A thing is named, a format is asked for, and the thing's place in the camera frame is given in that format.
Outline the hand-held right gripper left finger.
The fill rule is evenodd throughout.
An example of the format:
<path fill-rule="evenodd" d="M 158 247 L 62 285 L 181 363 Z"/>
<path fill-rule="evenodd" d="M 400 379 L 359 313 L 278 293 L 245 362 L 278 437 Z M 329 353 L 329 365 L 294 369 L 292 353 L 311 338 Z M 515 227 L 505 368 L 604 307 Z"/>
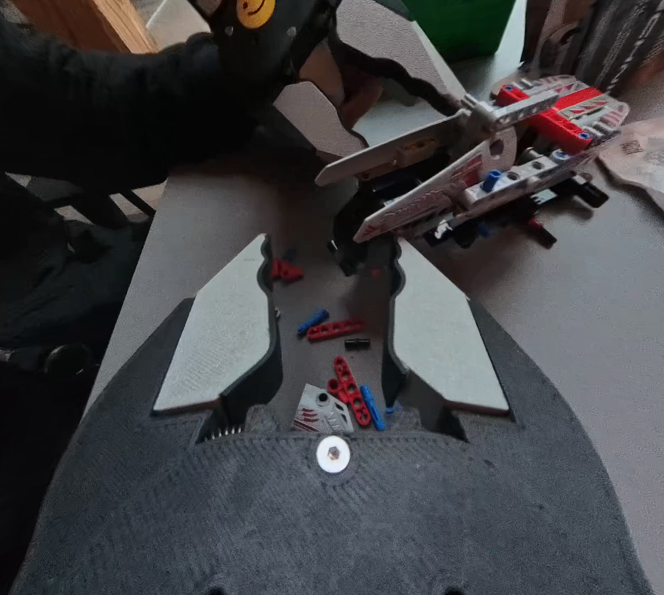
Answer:
<path fill-rule="evenodd" d="M 272 262 L 270 238 L 259 234 L 198 291 L 155 414 L 212 409 L 244 417 L 275 397 L 284 372 Z"/>

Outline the black lego set box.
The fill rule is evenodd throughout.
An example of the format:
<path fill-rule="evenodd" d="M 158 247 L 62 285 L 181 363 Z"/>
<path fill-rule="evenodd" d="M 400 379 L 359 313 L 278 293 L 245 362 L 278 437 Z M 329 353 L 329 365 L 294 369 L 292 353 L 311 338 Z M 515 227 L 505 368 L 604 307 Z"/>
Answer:
<path fill-rule="evenodd" d="M 613 96 L 663 71 L 663 0 L 527 0 L 521 68 Z"/>

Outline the red T-shaped lego beam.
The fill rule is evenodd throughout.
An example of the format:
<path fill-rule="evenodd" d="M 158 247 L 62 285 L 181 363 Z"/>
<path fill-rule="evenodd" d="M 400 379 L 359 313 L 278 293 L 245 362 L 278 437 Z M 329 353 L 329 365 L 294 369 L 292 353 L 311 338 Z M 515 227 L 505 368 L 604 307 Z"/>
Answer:
<path fill-rule="evenodd" d="M 361 428 L 369 427 L 372 422 L 370 411 L 347 361 L 342 356 L 336 357 L 333 367 L 335 376 L 328 380 L 328 392 L 346 404 Z"/>

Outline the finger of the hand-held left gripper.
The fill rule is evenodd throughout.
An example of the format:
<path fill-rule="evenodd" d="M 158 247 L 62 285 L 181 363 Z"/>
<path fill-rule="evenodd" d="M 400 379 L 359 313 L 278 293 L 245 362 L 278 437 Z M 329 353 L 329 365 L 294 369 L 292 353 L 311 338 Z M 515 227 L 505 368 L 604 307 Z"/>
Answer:
<path fill-rule="evenodd" d="M 342 123 L 336 107 L 312 82 L 287 85 L 273 106 L 326 163 L 368 148 L 366 139 Z"/>
<path fill-rule="evenodd" d="M 451 114 L 466 90 L 416 21 L 375 0 L 341 0 L 332 46 L 349 65 Z"/>

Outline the person's left forearm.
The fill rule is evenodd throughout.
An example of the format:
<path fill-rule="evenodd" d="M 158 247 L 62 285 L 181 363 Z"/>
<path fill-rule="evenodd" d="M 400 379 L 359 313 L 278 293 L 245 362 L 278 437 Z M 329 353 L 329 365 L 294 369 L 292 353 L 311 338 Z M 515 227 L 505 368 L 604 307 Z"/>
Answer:
<path fill-rule="evenodd" d="M 241 149 L 257 125 L 210 34 L 155 54 L 85 52 L 1 19 L 2 172 L 156 184 Z"/>

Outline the white printed lego panel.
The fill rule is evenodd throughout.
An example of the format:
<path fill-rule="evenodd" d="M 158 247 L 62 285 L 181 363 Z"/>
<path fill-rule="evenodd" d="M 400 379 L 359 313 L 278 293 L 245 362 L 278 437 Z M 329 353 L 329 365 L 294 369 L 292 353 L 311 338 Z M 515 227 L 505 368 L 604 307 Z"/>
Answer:
<path fill-rule="evenodd" d="M 347 405 L 309 383 L 304 385 L 291 429 L 324 434 L 354 432 Z"/>

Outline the red connector with blue pin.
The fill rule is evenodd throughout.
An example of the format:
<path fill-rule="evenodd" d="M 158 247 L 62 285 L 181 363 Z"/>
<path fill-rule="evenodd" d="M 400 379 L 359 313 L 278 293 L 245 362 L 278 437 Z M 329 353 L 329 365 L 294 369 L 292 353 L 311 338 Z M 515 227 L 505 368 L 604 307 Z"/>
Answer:
<path fill-rule="evenodd" d="M 287 249 L 280 257 L 275 257 L 271 262 L 271 280 L 282 284 L 293 284 L 304 278 L 304 270 L 297 264 L 297 251 L 294 248 Z"/>

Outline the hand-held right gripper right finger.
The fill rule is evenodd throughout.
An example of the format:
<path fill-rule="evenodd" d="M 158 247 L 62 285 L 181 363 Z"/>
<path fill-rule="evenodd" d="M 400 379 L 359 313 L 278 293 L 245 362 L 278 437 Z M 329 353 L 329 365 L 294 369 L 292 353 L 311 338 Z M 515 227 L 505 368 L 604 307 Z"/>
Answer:
<path fill-rule="evenodd" d="M 406 239 L 394 245 L 381 371 L 386 406 L 413 376 L 448 407 L 508 415 L 468 297 Z"/>

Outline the person's left hand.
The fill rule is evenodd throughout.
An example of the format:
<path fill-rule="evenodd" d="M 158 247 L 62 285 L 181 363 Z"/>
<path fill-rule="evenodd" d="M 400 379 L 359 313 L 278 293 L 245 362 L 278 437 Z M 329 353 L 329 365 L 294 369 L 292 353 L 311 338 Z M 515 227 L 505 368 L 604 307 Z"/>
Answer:
<path fill-rule="evenodd" d="M 383 89 L 382 81 L 378 78 L 360 77 L 340 107 L 344 126 L 353 129 L 358 121 L 377 104 Z"/>

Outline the grey red lego vehicle model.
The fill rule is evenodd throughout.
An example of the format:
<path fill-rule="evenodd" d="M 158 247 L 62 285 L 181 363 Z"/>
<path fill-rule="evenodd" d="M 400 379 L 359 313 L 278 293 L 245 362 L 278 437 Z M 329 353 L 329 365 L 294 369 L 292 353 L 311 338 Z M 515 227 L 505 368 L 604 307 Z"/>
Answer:
<path fill-rule="evenodd" d="M 355 179 L 328 246 L 354 275 L 389 237 L 453 239 L 469 247 L 481 222 L 527 221 L 535 196 L 608 197 L 583 179 L 600 146 L 621 130 L 625 101 L 575 76 L 503 80 L 490 101 L 467 94 L 459 111 L 326 165 L 320 186 Z"/>

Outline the red thin lego beam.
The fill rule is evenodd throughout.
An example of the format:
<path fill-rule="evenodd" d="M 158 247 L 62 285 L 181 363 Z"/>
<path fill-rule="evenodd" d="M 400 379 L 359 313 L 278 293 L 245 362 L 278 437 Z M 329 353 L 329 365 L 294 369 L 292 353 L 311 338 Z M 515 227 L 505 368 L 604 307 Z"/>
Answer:
<path fill-rule="evenodd" d="M 314 325 L 307 330 L 306 338 L 309 342 L 320 342 L 341 337 L 349 337 L 361 333 L 365 322 L 361 319 L 345 319 Z"/>

